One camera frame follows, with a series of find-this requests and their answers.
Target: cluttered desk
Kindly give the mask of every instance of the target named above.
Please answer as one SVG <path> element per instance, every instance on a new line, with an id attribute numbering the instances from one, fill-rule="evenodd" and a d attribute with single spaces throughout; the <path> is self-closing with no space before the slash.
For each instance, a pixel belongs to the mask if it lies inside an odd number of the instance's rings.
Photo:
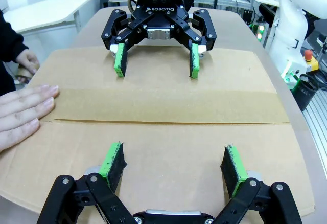
<path id="1" fill-rule="evenodd" d="M 61 94 L 40 133 L 0 159 L 2 196 L 38 224 L 321 223 L 310 132 L 241 18 L 135 2 L 100 10 L 32 79 Z"/>

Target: orange object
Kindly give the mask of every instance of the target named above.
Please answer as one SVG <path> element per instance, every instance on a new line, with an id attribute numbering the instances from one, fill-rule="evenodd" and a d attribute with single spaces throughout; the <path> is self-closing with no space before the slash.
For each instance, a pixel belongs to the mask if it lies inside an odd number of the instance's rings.
<path id="1" fill-rule="evenodd" d="M 311 50 L 305 50 L 305 60 L 306 60 L 306 62 L 310 62 L 312 60 L 312 51 Z"/>

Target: bolt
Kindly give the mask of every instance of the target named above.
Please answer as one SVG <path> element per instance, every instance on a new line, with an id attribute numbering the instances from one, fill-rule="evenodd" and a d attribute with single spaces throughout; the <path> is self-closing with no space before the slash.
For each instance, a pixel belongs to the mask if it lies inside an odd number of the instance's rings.
<path id="1" fill-rule="evenodd" d="M 136 220 L 136 222 L 137 222 L 138 224 L 142 224 L 142 220 L 141 220 L 141 218 L 139 218 L 139 217 L 134 217 L 134 219 Z"/>
<path id="2" fill-rule="evenodd" d="M 91 181 L 92 181 L 92 182 L 96 182 L 97 180 L 98 180 L 98 178 L 97 178 L 96 176 L 92 176 L 92 177 L 91 177 Z"/>
<path id="3" fill-rule="evenodd" d="M 276 188 L 277 188 L 279 191 L 282 191 L 283 186 L 282 186 L 281 184 L 278 184 L 278 185 L 276 186 Z"/>
<path id="4" fill-rule="evenodd" d="M 256 181 L 255 180 L 251 180 L 250 181 L 250 185 L 253 186 L 253 187 L 255 187 L 256 186 Z"/>
<path id="5" fill-rule="evenodd" d="M 204 222 L 204 224 L 211 224 L 211 223 L 213 223 L 213 221 L 214 221 L 214 220 L 212 220 L 212 219 L 208 219 L 208 220 L 206 220 L 206 221 Z"/>

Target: black sleeve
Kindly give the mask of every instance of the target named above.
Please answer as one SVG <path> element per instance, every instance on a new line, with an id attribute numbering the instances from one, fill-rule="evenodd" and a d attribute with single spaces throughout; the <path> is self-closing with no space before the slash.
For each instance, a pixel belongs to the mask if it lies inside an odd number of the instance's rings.
<path id="1" fill-rule="evenodd" d="M 28 48 L 22 44 L 23 40 L 23 36 L 17 34 L 11 25 L 5 22 L 0 10 L 0 60 L 4 62 L 15 60 L 23 50 Z"/>

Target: gray table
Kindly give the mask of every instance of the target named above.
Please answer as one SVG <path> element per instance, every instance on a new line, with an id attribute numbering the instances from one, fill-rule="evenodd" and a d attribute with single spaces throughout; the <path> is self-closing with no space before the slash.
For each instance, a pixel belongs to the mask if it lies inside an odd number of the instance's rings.
<path id="1" fill-rule="evenodd" d="M 127 7 L 119 8 L 128 11 Z M 104 8 L 97 12 L 89 23 L 80 31 L 71 48 L 103 46 L 100 36 L 112 10 L 114 9 L 116 8 Z M 316 212 L 305 216 L 302 219 L 303 223 L 325 223 L 327 219 L 327 211 L 325 210 L 325 200 L 327 199 L 327 179 L 306 121 L 295 103 L 293 96 L 287 89 L 287 86 L 283 82 L 268 54 L 242 19 L 237 14 L 229 11 L 211 9 L 209 12 L 217 32 L 215 48 L 252 51 L 257 54 L 262 65 L 266 69 L 266 72 L 277 90 L 290 118 L 311 179 L 316 203 Z M 141 44 L 178 45 L 178 43 L 173 40 L 144 40 Z M 0 219 L 3 224 L 35 224 L 37 215 L 0 198 Z"/>

